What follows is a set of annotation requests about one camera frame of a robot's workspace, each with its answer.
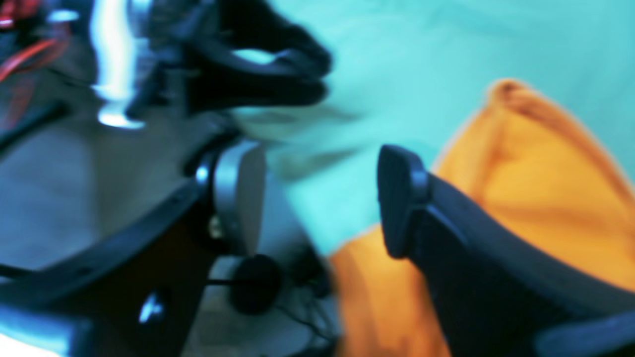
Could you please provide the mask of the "left-side right gripper black finger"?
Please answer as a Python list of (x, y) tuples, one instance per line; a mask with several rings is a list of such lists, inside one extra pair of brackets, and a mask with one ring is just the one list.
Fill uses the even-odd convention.
[(192, 113), (308, 106), (327, 95), (332, 56), (304, 27), (265, 0), (214, 0), (184, 22)]

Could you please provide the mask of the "right gripper black finger own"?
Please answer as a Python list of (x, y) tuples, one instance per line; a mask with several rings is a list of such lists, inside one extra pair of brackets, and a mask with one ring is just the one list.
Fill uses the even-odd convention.
[(177, 357), (221, 255), (258, 246), (264, 151), (203, 156), (152, 212), (90, 249), (1, 287), (3, 357)]
[(634, 295), (518, 238), (429, 173), (381, 147), (381, 223), (391, 257), (425, 276), (454, 357), (632, 357)]

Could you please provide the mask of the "robot arm at left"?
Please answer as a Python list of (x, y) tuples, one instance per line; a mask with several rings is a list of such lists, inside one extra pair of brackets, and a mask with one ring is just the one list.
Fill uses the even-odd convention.
[(1, 355), (179, 357), (207, 288), (275, 307), (233, 110), (318, 103), (330, 65), (266, 0), (3, 0)]

